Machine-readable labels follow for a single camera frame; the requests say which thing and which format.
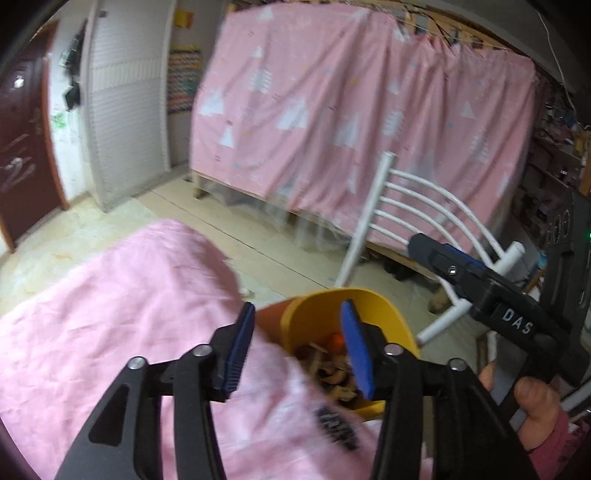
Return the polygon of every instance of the tile floor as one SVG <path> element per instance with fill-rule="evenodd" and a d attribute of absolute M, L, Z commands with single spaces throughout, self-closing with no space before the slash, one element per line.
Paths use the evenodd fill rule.
<path fill-rule="evenodd" d="M 242 285 L 254 294 L 250 301 L 257 306 L 330 288 L 345 256 L 344 249 L 319 252 L 299 247 L 291 225 L 278 230 L 241 207 L 227 207 L 212 197 L 196 200 L 193 185 L 178 178 L 108 214 L 87 198 L 51 218 L 23 240 L 17 253 L 0 268 L 0 314 L 157 218 L 182 221 L 209 237 L 229 257 Z M 388 297 L 413 333 L 435 319 L 427 311 L 432 286 L 421 278 L 399 282 L 379 264 L 367 263 L 358 268 L 352 285 Z M 481 331 L 473 320 L 462 319 L 421 354 L 436 362 L 460 356 L 475 367 L 474 338 Z"/>

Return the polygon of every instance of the door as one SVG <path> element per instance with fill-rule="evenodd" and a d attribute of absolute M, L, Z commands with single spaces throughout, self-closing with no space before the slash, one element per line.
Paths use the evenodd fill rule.
<path fill-rule="evenodd" d="M 0 85 L 0 216 L 13 242 L 61 205 L 41 108 L 49 35 L 31 40 Z"/>
<path fill-rule="evenodd" d="M 85 126 L 98 203 L 113 207 L 170 170 L 166 81 L 176 0 L 95 0 Z"/>

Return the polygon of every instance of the white metal chair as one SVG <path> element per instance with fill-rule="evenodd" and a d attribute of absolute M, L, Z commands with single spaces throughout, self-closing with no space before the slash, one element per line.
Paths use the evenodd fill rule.
<path fill-rule="evenodd" d="M 435 185 L 434 183 L 428 180 L 392 168 L 392 162 L 395 157 L 396 155 L 394 155 L 392 152 L 384 152 L 382 154 L 378 170 L 374 177 L 374 181 L 369 191 L 369 195 L 365 203 L 365 206 L 363 207 L 363 211 L 361 213 L 359 223 L 357 224 L 355 234 L 349 245 L 349 249 L 347 251 L 347 255 L 345 256 L 343 265 L 340 269 L 339 276 L 335 282 L 335 287 L 345 287 L 350 283 L 355 273 L 355 268 L 359 263 L 359 257 L 365 247 L 365 243 L 370 229 L 380 232 L 403 245 L 408 245 L 408 241 L 405 238 L 391 232 L 386 228 L 377 225 L 375 221 L 378 217 L 384 218 L 398 225 L 401 225 L 405 229 L 410 230 L 413 234 L 422 233 L 416 226 L 410 224 L 408 221 L 384 212 L 382 209 L 379 208 L 380 203 L 393 205 L 401 210 L 405 210 L 406 212 L 414 214 L 416 218 L 420 218 L 429 223 L 434 228 L 436 228 L 437 231 L 439 231 L 445 237 L 447 242 L 449 242 L 455 248 L 462 250 L 457 239 L 455 239 L 443 225 L 441 225 L 438 221 L 433 219 L 428 214 L 417 209 L 416 207 L 408 205 L 399 200 L 393 200 L 388 198 L 385 194 L 387 189 L 391 189 L 396 192 L 400 192 L 407 197 L 417 199 L 425 205 L 432 207 L 440 214 L 443 214 L 448 220 L 452 222 L 452 224 L 455 227 L 458 228 L 458 230 L 462 234 L 464 234 L 468 238 L 468 240 L 474 247 L 475 253 L 480 257 L 480 260 L 487 267 L 491 268 L 500 275 L 506 275 L 525 253 L 525 248 L 523 247 L 523 245 L 521 245 L 519 242 L 513 242 L 511 246 L 507 249 L 507 251 L 503 250 L 499 243 L 496 241 L 495 237 L 487 230 L 487 228 L 482 224 L 482 222 L 478 220 L 478 218 L 476 218 L 474 213 L 461 200 L 459 200 L 452 193 Z M 401 179 L 405 179 L 409 184 L 415 183 L 419 186 L 431 188 L 435 190 L 437 193 L 443 195 L 450 203 L 456 205 L 477 226 L 477 228 L 482 233 L 482 236 L 486 238 L 489 245 L 494 250 L 495 254 L 499 257 L 497 262 L 493 262 L 491 260 L 490 256 L 486 253 L 484 247 L 479 242 L 479 240 L 456 215 L 454 215 L 444 206 L 439 205 L 437 202 L 433 201 L 432 199 L 426 197 L 425 195 L 419 192 L 411 190 L 407 186 L 391 183 L 389 181 L 390 175 Z M 416 336 L 415 340 L 419 346 L 431 341 L 441 332 L 446 330 L 454 322 L 456 322 L 465 314 L 467 314 L 472 305 L 469 301 L 458 298 L 453 287 L 447 281 L 439 277 L 439 282 L 441 282 L 447 295 L 452 301 L 452 307 L 447 309 L 429 327 L 425 328 Z"/>

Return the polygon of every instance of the white louvered panel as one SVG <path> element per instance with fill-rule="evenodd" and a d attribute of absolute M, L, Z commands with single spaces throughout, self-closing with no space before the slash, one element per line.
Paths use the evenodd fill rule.
<path fill-rule="evenodd" d="M 89 148 L 104 208 L 170 164 L 166 70 L 175 0 L 100 0 L 89 51 Z"/>

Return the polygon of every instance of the silver bolt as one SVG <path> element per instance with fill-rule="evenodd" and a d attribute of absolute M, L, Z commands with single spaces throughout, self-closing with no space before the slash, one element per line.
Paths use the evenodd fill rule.
<path fill-rule="evenodd" d="M 146 359 L 143 356 L 135 356 L 129 362 L 127 366 L 132 370 L 139 370 L 146 364 Z"/>
<path fill-rule="evenodd" d="M 210 353 L 213 352 L 213 348 L 211 345 L 204 343 L 203 345 L 197 345 L 193 349 L 193 355 L 195 356 L 208 356 Z"/>
<path fill-rule="evenodd" d="M 452 358 L 449 361 L 449 366 L 453 371 L 463 372 L 466 369 L 466 362 L 461 358 Z"/>
<path fill-rule="evenodd" d="M 397 343 L 389 343 L 384 347 L 384 352 L 389 356 L 398 356 L 404 352 L 404 348 Z"/>

